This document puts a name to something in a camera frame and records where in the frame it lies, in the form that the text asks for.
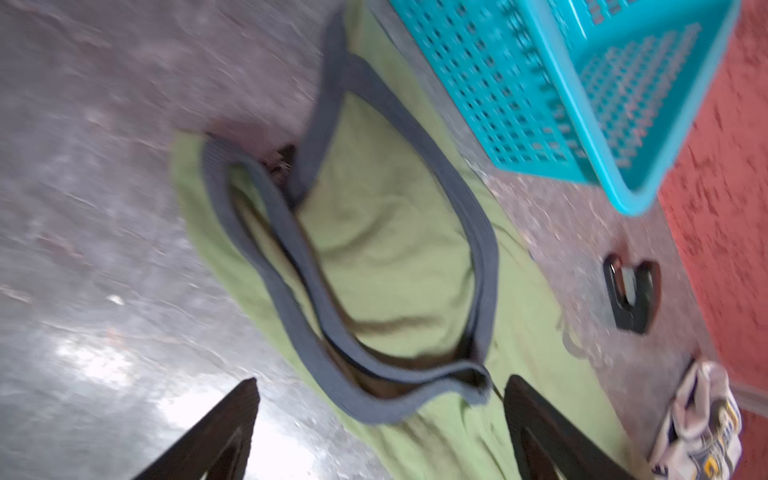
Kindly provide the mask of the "small black stapler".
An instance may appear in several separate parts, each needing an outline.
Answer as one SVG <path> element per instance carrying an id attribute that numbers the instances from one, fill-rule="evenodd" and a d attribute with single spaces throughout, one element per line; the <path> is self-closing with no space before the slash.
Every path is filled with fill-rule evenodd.
<path id="1" fill-rule="evenodd" d="M 619 330 L 646 335 L 662 298 L 662 276 L 658 262 L 643 260 L 626 266 L 620 255 L 603 260 L 603 273 L 614 323 Z"/>

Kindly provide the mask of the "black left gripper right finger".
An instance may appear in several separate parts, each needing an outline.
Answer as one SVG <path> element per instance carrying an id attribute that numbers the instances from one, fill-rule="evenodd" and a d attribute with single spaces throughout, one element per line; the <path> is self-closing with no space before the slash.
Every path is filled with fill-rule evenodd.
<path id="1" fill-rule="evenodd" d="M 521 376 L 509 378 L 503 403 L 521 478 L 632 477 Z"/>

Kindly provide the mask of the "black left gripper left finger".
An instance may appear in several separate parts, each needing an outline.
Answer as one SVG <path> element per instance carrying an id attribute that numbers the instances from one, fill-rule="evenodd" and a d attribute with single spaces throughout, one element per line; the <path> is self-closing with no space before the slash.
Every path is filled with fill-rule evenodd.
<path id="1" fill-rule="evenodd" d="M 260 402 L 257 380 L 240 382 L 136 477 L 242 479 Z"/>

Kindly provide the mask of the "white tank top navy trim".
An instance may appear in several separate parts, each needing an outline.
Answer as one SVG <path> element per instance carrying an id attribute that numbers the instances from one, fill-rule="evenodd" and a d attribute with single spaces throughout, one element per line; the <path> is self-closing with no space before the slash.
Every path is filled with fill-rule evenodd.
<path id="1" fill-rule="evenodd" d="M 725 368 L 694 361 L 672 398 L 649 457 L 656 479 L 729 479 L 742 445 L 741 412 Z"/>

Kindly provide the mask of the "green tank top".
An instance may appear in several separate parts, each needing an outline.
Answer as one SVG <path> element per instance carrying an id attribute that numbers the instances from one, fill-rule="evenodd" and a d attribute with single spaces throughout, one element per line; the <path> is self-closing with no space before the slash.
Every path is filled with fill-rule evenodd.
<path id="1" fill-rule="evenodd" d="M 555 458 L 506 391 L 542 396 L 601 479 L 651 469 L 503 209 L 367 6 L 323 36 L 320 91 L 282 184 L 245 148 L 181 133 L 188 235 L 228 294 L 396 479 L 517 479 Z"/>

